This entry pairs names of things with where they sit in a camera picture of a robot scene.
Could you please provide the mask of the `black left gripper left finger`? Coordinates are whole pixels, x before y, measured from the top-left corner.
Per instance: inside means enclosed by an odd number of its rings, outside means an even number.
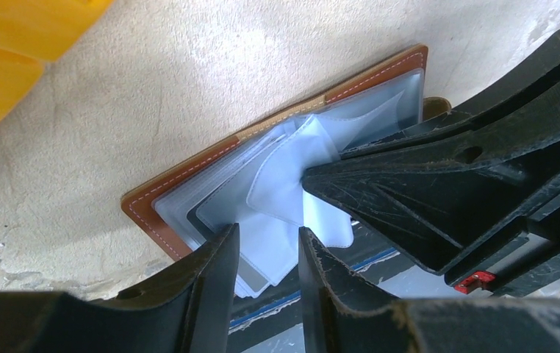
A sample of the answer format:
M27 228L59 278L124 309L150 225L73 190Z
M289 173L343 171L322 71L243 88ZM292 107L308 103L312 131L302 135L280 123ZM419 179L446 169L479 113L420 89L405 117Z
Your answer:
M111 299L0 292L0 352L224 352L240 228Z

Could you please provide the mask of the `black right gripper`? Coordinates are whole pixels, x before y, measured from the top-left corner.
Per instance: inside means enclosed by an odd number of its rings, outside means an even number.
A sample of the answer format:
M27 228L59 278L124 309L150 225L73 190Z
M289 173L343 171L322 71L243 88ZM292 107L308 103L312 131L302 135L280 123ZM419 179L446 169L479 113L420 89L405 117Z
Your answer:
M560 76L424 136L310 168L304 188L469 294L560 279Z

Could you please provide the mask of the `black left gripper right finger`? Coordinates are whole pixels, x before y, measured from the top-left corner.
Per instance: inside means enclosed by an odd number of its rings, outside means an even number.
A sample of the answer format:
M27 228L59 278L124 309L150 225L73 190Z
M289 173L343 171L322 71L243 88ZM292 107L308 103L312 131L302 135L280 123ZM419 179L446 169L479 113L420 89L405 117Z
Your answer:
M400 299L368 352L560 352L558 299ZM361 352L351 347L349 352Z

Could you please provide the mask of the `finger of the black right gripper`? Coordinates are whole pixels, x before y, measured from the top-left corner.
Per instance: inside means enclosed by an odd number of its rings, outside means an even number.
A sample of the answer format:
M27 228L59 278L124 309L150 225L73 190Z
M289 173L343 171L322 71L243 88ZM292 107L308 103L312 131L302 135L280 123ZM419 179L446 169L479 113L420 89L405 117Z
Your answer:
M520 109L560 81L560 29L498 81L467 101L352 151L392 151L442 140L491 124Z

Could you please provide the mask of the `brown leather card holder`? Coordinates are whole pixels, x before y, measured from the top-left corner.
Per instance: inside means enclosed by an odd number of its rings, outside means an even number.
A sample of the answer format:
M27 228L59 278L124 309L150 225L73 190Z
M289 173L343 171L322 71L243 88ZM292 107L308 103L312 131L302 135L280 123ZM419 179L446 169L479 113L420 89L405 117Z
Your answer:
M302 174L427 119L427 59L427 46L411 46L274 113L129 191L122 211L177 261L203 245L187 235L187 200L219 189L240 226L235 295L256 298L296 267L300 227L326 246L351 246L349 214L306 192Z

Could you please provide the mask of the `black card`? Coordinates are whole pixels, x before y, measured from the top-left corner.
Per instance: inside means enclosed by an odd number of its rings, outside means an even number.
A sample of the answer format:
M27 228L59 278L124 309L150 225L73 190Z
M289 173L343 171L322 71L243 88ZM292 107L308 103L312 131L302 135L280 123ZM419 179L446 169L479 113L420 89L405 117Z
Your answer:
M184 224L188 226L187 235L197 245L204 244L225 225L232 223L222 201L216 196L219 189L197 192L187 200Z

